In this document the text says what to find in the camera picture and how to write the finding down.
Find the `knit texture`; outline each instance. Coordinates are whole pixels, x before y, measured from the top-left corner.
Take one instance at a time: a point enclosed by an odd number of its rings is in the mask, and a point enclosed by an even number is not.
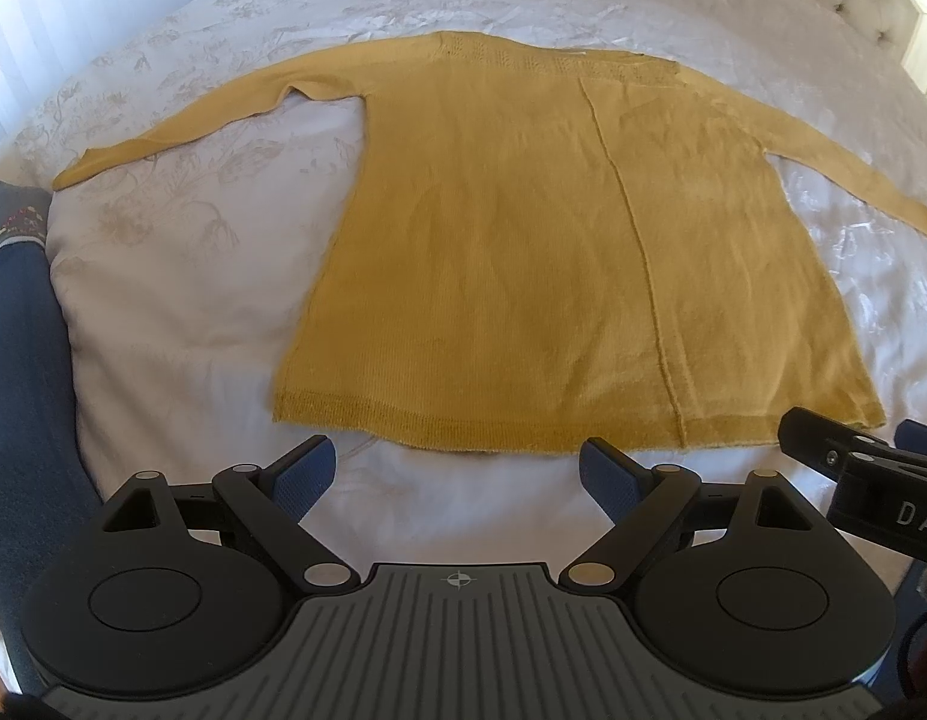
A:
[[[766,154],[927,234],[804,122],[680,65],[438,32],[243,76],[54,189],[275,108],[359,95],[366,147],[274,416],[437,449],[774,442],[793,405],[884,413]]]

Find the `sock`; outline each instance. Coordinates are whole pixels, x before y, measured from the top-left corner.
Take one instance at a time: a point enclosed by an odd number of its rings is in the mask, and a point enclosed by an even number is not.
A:
[[[47,243],[47,212],[53,195],[39,187],[0,181],[0,247],[20,241]]]

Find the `dark blue pants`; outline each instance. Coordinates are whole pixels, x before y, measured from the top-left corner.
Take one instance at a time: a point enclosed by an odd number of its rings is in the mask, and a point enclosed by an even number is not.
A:
[[[70,339],[33,242],[0,249],[0,625],[24,692],[42,686],[20,601],[100,507],[76,446]]]

